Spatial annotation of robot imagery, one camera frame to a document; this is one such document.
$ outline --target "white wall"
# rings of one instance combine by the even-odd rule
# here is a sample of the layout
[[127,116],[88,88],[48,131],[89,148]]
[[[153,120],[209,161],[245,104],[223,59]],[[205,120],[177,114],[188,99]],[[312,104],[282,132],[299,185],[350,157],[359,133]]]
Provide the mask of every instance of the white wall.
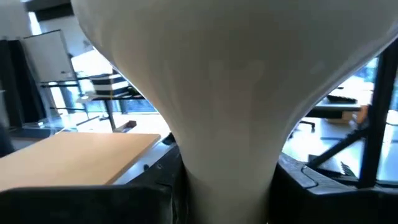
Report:
[[78,21],[75,16],[61,17],[47,21],[39,22],[42,32],[50,32],[53,30],[62,30],[68,45],[68,51],[73,56],[80,55],[93,47],[88,42],[88,39],[80,29]]
[[30,36],[29,17],[20,0],[0,0],[0,39]]

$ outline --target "table leg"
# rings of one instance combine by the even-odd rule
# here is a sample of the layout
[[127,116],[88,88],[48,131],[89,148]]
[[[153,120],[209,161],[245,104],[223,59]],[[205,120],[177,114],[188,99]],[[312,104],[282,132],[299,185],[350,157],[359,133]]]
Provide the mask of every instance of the table leg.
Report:
[[113,131],[116,129],[116,125],[114,124],[114,119],[113,119],[112,102],[110,100],[104,100],[104,101],[105,101],[106,112],[108,113],[108,119],[109,122],[111,123]]

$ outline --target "whiteboard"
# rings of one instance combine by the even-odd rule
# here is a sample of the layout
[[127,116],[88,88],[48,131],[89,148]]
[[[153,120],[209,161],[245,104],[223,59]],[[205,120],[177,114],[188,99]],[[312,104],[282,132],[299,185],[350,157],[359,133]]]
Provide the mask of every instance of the whiteboard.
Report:
[[25,37],[24,47],[39,82],[75,80],[61,30]]

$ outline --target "white curved surface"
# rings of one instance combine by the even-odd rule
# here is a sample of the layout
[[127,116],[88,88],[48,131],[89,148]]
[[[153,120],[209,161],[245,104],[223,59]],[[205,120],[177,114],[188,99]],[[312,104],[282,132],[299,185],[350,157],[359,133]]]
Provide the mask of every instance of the white curved surface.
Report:
[[73,7],[94,46],[170,126],[195,220],[210,224],[264,223],[292,128],[398,33],[398,1],[390,0],[74,0]]

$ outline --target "light wood tabletop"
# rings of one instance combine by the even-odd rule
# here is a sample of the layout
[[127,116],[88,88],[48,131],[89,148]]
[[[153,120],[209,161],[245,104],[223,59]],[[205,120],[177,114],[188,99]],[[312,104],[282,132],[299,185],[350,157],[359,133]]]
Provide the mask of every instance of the light wood tabletop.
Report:
[[158,134],[59,133],[0,159],[0,191],[112,184]]

